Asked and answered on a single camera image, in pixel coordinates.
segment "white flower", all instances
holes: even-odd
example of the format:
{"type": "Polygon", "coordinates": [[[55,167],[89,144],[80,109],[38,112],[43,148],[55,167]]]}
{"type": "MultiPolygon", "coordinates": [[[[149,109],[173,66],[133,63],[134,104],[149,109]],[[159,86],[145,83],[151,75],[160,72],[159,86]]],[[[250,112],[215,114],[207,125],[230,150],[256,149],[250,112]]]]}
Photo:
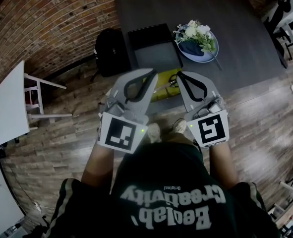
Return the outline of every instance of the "white flower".
{"type": "Polygon", "coordinates": [[[196,26],[197,26],[197,23],[196,23],[196,21],[191,20],[191,21],[188,23],[188,26],[196,27],[196,26]]]}
{"type": "Polygon", "coordinates": [[[208,36],[208,39],[211,39],[211,33],[207,32],[206,35],[208,36]]]}
{"type": "Polygon", "coordinates": [[[200,26],[197,26],[197,31],[200,34],[206,34],[207,32],[210,31],[210,27],[209,26],[200,25],[200,26]]]}
{"type": "Polygon", "coordinates": [[[192,26],[188,26],[187,29],[185,30],[185,35],[187,35],[188,37],[192,37],[196,35],[196,28],[192,27],[192,26]]]}

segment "white table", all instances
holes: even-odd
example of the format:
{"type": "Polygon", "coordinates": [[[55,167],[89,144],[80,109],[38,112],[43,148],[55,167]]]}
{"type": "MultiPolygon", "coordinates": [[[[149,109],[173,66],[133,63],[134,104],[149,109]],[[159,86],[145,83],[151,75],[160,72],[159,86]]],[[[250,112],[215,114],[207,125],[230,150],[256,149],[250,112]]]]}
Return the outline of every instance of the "white table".
{"type": "Polygon", "coordinates": [[[0,84],[0,145],[28,133],[36,127],[29,126],[29,119],[70,117],[72,114],[45,115],[42,103],[40,83],[66,89],[65,86],[54,84],[24,73],[24,61],[20,62],[0,84]],[[36,81],[37,86],[24,88],[24,78],[36,81]],[[37,90],[38,104],[26,105],[25,92],[37,90]],[[29,109],[39,108],[39,115],[27,114],[29,109]]]}

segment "black backpack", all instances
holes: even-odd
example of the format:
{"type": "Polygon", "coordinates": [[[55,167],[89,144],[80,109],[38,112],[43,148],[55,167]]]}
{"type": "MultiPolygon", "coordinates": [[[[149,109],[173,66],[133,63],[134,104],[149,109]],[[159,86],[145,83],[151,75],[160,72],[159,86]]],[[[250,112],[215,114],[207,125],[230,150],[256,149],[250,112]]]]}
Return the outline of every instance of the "black backpack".
{"type": "Polygon", "coordinates": [[[110,77],[130,70],[130,62],[126,52],[122,32],[107,28],[97,37],[94,50],[98,71],[92,76],[94,80],[97,74],[110,77]]]}

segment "dark green t-shirt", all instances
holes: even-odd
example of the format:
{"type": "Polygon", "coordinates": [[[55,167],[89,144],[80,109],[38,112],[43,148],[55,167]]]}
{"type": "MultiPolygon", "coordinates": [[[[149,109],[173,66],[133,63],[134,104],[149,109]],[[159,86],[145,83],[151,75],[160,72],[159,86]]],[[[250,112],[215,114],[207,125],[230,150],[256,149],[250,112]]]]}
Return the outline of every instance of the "dark green t-shirt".
{"type": "Polygon", "coordinates": [[[119,235],[279,237],[255,184],[227,191],[203,165],[194,146],[140,146],[121,163],[110,196],[67,179],[48,237],[119,235]]]}

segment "flower arrangement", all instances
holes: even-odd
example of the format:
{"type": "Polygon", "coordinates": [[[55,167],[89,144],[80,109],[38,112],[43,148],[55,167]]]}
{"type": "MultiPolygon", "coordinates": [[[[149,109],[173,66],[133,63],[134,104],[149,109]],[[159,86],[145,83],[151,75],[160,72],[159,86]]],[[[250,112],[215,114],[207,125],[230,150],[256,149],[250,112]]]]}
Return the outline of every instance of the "flower arrangement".
{"type": "Polygon", "coordinates": [[[213,52],[215,48],[215,39],[212,38],[209,26],[200,24],[198,20],[191,20],[187,25],[178,25],[175,42],[195,42],[202,49],[202,52],[213,52]]]}

